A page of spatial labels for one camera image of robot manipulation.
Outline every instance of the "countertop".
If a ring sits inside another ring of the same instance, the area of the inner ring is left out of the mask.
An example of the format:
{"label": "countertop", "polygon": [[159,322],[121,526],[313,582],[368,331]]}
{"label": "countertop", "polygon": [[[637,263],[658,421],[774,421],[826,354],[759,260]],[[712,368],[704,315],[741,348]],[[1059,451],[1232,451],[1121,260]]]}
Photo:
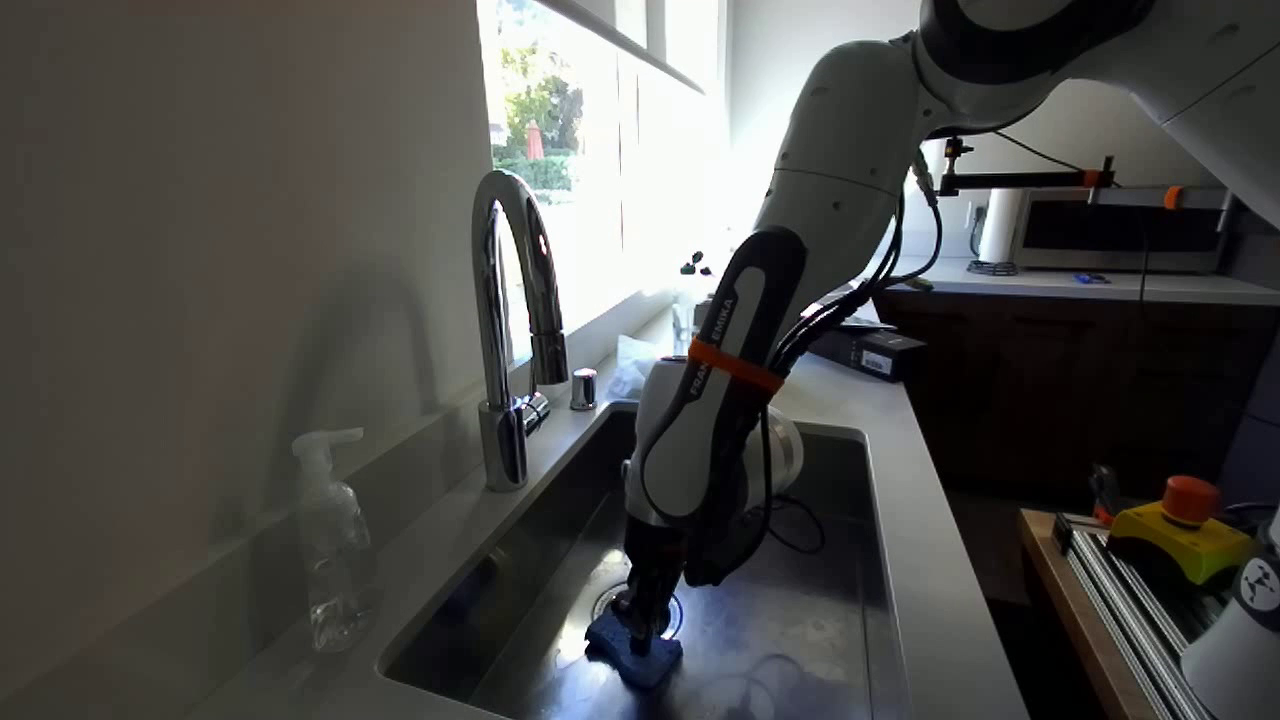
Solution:
{"label": "countertop", "polygon": [[[908,253],[899,272],[919,270],[924,255]],[[1080,283],[1077,272],[966,272],[962,250],[948,245],[937,270],[924,275],[932,293],[951,298],[1028,298],[1028,301],[1142,301],[1142,305],[1228,305],[1228,307],[1280,307],[1280,293],[1245,283],[1235,275],[1135,275],[1099,272],[1096,283]]]}
{"label": "countertop", "polygon": [[[802,426],[856,428],[867,444],[908,715],[1028,715],[908,391],[802,356],[773,410]],[[387,682],[380,655],[469,569],[469,557],[549,487],[606,413],[605,403],[577,417],[561,403],[532,433],[525,487],[469,484],[403,528],[375,559],[375,617],[345,661],[314,664],[306,631],[297,628],[197,715],[489,715]]]}

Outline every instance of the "dark wood cabinet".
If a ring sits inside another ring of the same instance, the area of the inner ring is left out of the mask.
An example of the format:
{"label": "dark wood cabinet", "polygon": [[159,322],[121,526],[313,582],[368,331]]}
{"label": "dark wood cabinet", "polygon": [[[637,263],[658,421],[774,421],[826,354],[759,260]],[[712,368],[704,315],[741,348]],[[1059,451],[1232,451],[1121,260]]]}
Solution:
{"label": "dark wood cabinet", "polygon": [[879,315],[928,341],[908,391],[948,491],[1087,503],[1087,468],[1157,496],[1218,477],[1274,337],[1274,307],[895,293]]}

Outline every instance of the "stainless steel sink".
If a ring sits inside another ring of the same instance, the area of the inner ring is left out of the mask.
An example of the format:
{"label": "stainless steel sink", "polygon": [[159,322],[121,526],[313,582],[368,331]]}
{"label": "stainless steel sink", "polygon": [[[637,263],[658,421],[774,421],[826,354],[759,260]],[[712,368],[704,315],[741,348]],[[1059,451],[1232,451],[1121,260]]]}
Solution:
{"label": "stainless steel sink", "polygon": [[[816,510],[824,553],[764,540],[718,590],[681,590],[672,631],[685,664],[652,695],[591,664],[582,628],[628,572],[624,444],[628,417],[403,628],[384,673],[503,715],[899,715],[899,651],[856,433],[802,428],[792,496]],[[794,510],[774,510],[774,532],[816,540]]]}

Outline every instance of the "faucet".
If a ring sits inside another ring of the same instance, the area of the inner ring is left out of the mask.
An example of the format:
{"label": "faucet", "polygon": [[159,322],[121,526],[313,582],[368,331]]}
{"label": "faucet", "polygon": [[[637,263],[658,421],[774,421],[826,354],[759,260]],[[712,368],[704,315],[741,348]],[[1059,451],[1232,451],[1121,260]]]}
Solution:
{"label": "faucet", "polygon": [[[497,206],[503,210],[519,255],[532,360],[527,397],[506,383],[513,337],[506,337],[506,298],[503,260],[497,250]],[[481,399],[481,444],[489,481],[525,481],[527,457],[525,436],[549,421],[551,403],[535,383],[563,383],[563,331],[561,331],[561,283],[549,230],[532,206],[532,194],[506,176],[489,173],[470,206],[470,270],[476,270],[476,307],[481,307],[481,354],[485,354],[485,399]]]}

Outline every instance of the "clear bottle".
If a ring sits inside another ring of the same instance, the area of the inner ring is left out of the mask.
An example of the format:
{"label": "clear bottle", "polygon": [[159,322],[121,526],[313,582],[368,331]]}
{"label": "clear bottle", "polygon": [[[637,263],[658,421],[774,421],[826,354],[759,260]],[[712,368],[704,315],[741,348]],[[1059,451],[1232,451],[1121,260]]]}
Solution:
{"label": "clear bottle", "polygon": [[348,651],[368,622],[370,540],[352,484],[333,473],[333,450],[356,439],[364,439],[364,428],[302,433],[293,439],[302,468],[297,532],[306,565],[306,631],[314,655]]}

